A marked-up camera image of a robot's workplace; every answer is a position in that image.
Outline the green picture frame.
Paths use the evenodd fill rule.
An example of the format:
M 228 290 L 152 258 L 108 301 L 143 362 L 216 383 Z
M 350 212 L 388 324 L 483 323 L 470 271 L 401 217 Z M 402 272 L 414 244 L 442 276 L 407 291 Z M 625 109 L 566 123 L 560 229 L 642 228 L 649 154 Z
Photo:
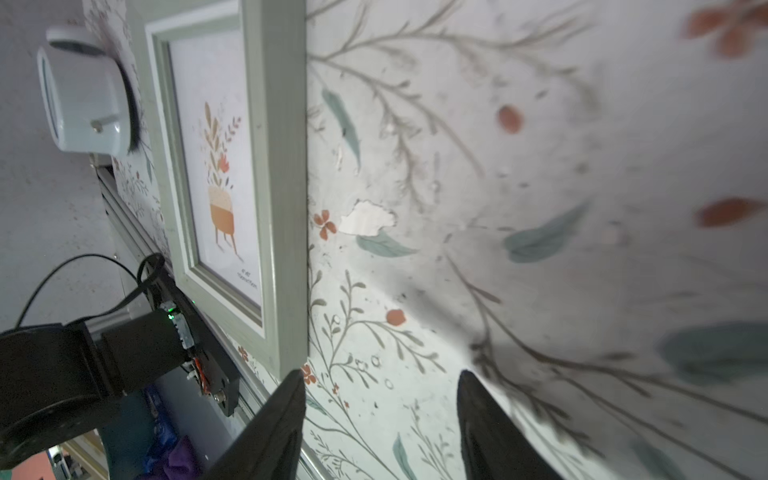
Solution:
M 177 286 L 276 378 L 308 356 L 301 1 L 130 1 Z

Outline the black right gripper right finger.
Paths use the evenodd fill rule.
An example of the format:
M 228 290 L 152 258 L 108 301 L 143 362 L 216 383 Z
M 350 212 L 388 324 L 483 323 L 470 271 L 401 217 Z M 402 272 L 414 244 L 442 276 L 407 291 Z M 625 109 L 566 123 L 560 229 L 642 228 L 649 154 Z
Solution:
M 459 376 L 457 414 L 468 479 L 561 479 L 469 370 Z

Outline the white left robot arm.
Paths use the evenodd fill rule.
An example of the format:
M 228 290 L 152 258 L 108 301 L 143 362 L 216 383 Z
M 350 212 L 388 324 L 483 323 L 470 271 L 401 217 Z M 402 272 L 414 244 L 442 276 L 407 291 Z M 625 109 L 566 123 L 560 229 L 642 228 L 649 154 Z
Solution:
M 47 324 L 1 335 L 1 467 L 103 427 L 124 396 L 188 358 L 167 313 L 98 333 L 86 323 Z

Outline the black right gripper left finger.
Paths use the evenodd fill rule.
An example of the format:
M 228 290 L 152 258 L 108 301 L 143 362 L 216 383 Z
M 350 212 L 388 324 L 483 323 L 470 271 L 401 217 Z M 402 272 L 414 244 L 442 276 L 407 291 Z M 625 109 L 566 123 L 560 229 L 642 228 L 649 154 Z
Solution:
M 294 479 L 306 413 L 303 374 L 287 374 L 204 479 Z

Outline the white alarm clock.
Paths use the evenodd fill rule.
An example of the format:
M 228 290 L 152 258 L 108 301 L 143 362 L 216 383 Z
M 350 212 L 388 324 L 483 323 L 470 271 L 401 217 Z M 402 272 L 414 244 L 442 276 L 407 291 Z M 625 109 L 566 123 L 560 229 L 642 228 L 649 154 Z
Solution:
M 78 25 L 51 26 L 37 52 L 52 139 L 65 153 L 119 157 L 135 144 L 135 102 L 118 61 Z

